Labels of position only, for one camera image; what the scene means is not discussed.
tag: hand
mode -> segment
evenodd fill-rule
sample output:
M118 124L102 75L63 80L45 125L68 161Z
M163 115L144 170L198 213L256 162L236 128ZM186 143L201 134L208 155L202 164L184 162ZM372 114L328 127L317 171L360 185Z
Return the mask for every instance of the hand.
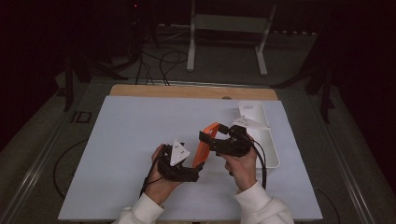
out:
M152 154L151 156L152 162L154 162L155 158L162 149L163 145L159 145L157 147L154 154ZM151 175L148 178L148 183L151 184L147 185L145 193L147 196L150 197L152 201L154 201L158 205L162 205L166 201L166 199L168 199L169 195L171 195L172 191L181 184L181 182L173 182L164 179L160 172L158 172L158 163L155 163Z
M252 187L256 182L256 151L251 147L247 155L243 157L233 157L230 155L220 155L226 160L225 169L233 173L236 186L244 191Z

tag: white tabletop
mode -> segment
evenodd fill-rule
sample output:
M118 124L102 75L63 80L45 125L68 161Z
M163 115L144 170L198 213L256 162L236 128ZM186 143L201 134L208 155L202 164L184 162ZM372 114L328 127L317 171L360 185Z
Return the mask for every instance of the white tabletop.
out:
M107 96L59 215L60 220L114 220L137 201L150 157L159 144L185 143L191 167L198 133L213 122L232 126L237 100ZM284 201L295 220L322 219L289 121L280 101L262 102L280 160L267 193ZM224 159L211 154L196 183L179 186L159 220L240 218L236 185Z

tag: white tray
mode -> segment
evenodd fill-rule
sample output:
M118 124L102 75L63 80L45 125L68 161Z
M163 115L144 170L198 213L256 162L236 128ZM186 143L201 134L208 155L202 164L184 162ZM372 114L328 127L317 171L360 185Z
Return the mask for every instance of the white tray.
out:
M276 147L271 135L271 126L268 124L267 117L265 116L264 106L260 102L248 101L240 102L238 105L241 117L252 119L268 127L268 130L247 128L247 133L262 146L265 153L266 168L270 170L275 169L279 166L279 157L277 156ZM257 144L256 148L262 155L262 150ZM262 171L262 164L259 158L257 158L256 168L258 173Z

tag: sleeve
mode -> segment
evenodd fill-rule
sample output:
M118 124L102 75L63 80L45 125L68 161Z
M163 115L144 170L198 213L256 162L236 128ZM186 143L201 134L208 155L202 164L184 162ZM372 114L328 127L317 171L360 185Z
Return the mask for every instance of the sleeve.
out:
M163 208L143 193L132 208L120 211L119 218L113 224L154 224L162 213Z
M234 197L241 205L241 224L294 223L289 208L278 198L269 197L259 182Z

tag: person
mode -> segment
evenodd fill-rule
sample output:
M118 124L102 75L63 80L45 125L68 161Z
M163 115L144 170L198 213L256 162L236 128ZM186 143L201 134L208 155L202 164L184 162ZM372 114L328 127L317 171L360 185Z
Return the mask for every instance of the person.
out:
M156 158L163 145L160 145L152 155ZM251 148L249 153L237 158L220 155L226 160L225 169L232 172L235 184L239 188L235 199L241 206L241 224L290 224L294 223L289 208L278 198L267 195L265 189L256 179L256 151ZM152 224L163 213L163 203L172 191L181 183L161 178L157 164L149 177L147 185L135 205L120 211L119 218L113 224Z

